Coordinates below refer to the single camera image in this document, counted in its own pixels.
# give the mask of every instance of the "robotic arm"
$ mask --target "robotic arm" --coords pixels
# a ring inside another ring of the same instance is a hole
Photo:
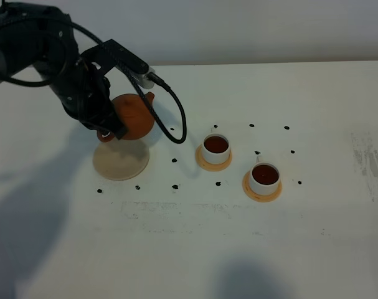
[[[98,45],[79,54],[73,29],[83,32]],[[30,65],[44,81],[25,82],[11,78]],[[89,130],[97,130],[103,135],[112,133],[121,139],[128,130],[109,99],[110,83],[105,77],[113,67],[127,76],[167,137],[175,143],[183,143],[187,129],[182,105],[171,88],[146,62],[114,40],[103,43],[85,28],[71,22],[70,16],[56,7],[2,2],[0,83],[7,81],[27,87],[49,85],[69,116]],[[181,111],[181,139],[168,132],[138,86],[149,89],[154,83],[171,94]]]

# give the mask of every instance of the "white cup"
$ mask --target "white cup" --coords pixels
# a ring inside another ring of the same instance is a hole
[[[225,150],[223,153],[213,153],[213,152],[206,149],[206,146],[204,145],[204,143],[206,142],[206,140],[208,138],[214,137],[214,136],[221,137],[227,142],[227,144],[228,144],[227,150]],[[202,141],[201,154],[202,154],[202,157],[204,158],[204,160],[206,160],[209,164],[213,164],[213,165],[222,164],[222,163],[226,162],[229,158],[230,143],[224,135],[217,134],[217,133],[209,134]]]
[[[268,165],[268,166],[274,168],[277,171],[278,180],[275,183],[271,184],[271,185],[264,185],[264,184],[261,184],[261,183],[257,182],[253,178],[253,176],[252,176],[252,171],[253,171],[254,168],[256,168],[259,165]],[[250,188],[251,188],[251,190],[253,192],[255,192],[255,193],[259,194],[259,195],[264,195],[264,196],[271,195],[274,192],[276,192],[276,190],[278,188],[278,185],[280,183],[280,172],[279,172],[279,170],[277,169],[277,167],[275,165],[273,165],[271,163],[268,163],[268,162],[264,162],[264,160],[262,159],[262,157],[258,156],[257,157],[257,163],[250,170],[250,175],[248,176],[248,183],[249,183]]]

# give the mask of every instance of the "table surface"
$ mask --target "table surface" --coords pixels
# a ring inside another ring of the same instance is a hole
[[[120,182],[95,172],[95,133],[49,88],[0,85],[0,298],[378,298],[378,62],[156,71],[188,138],[154,126],[147,168]],[[133,91],[108,77],[111,97]],[[221,172],[195,162],[210,132],[232,145]],[[276,201],[242,190],[256,151],[281,171]]]

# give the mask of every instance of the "black cable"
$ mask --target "black cable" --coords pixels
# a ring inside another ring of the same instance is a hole
[[[64,75],[64,73],[67,71],[67,51],[68,51],[67,44],[65,43],[64,40],[62,40],[59,36],[57,36],[57,35],[55,35],[55,34],[53,34],[51,32],[40,31],[40,30],[15,32],[12,35],[16,35],[16,34],[18,34],[20,36],[24,35],[24,34],[38,34],[38,35],[47,36],[47,37],[50,37],[52,39],[57,40],[58,42],[60,42],[60,44],[63,47],[64,64],[63,64],[63,66],[61,67],[59,73],[56,76],[54,76],[54,77],[52,77],[50,79],[47,79],[47,80],[43,80],[43,81],[39,81],[39,82],[23,81],[23,80],[18,80],[18,79],[6,76],[6,75],[4,75],[2,73],[0,73],[0,80],[8,82],[8,83],[13,83],[13,84],[16,84],[16,85],[20,85],[20,86],[25,86],[25,87],[43,87],[43,86],[48,86],[48,85],[52,84],[55,80],[57,80],[58,78],[60,78],[61,76]]]
[[[150,114],[153,116],[154,120],[156,121],[156,123],[160,127],[161,131],[163,131],[163,133],[168,137],[168,139],[171,140],[174,143],[177,143],[177,144],[181,144],[186,140],[186,136],[187,136],[186,116],[185,116],[182,104],[180,103],[176,94],[171,90],[171,88],[168,85],[166,85],[166,83],[161,78],[159,78],[158,76],[156,76],[156,77],[153,76],[153,79],[151,79],[151,80],[157,80],[157,78],[159,78],[162,81],[161,82],[162,85],[160,85],[159,83],[157,83],[155,81],[154,82],[157,83],[158,85],[160,85],[161,87],[163,87],[163,89],[165,89],[165,91],[167,91],[173,97],[174,101],[176,102],[176,105],[179,108],[179,111],[181,112],[181,116],[182,116],[182,137],[180,139],[173,137],[173,135],[170,134],[170,132],[168,132],[168,129],[164,126],[162,121],[159,119],[157,113],[155,112],[153,107],[150,105],[150,103],[147,100],[146,96],[144,95],[143,91],[140,89],[139,85],[136,83],[136,80],[135,80],[134,76],[131,74],[130,69],[128,67],[126,67],[126,65],[124,63],[122,63],[119,59],[117,59],[113,55],[111,50],[103,44],[101,39],[99,39],[95,34],[91,33],[89,30],[85,29],[81,25],[78,25],[78,24],[71,22],[71,21],[65,21],[65,20],[61,20],[61,19],[57,19],[57,18],[53,18],[53,17],[47,17],[47,16],[24,16],[24,17],[11,19],[9,21],[6,21],[5,23],[0,24],[0,29],[3,28],[3,27],[6,27],[6,26],[10,26],[12,24],[17,24],[17,23],[26,22],[26,21],[33,21],[33,20],[48,20],[48,21],[59,22],[61,24],[64,24],[66,26],[72,27],[72,28],[80,31],[81,33],[83,33],[87,37],[89,37],[91,40],[93,40],[97,44],[101,45],[101,47],[107,51],[108,55],[110,55],[110,57],[116,62],[117,66],[119,66],[120,70],[125,74],[126,78],[128,78],[128,80],[132,84],[133,88],[136,90],[136,92],[138,93],[138,95],[142,99],[144,105],[149,110]]]

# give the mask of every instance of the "white wall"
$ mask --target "white wall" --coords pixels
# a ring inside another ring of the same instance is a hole
[[[27,2],[58,6],[152,64],[378,59],[378,0]]]

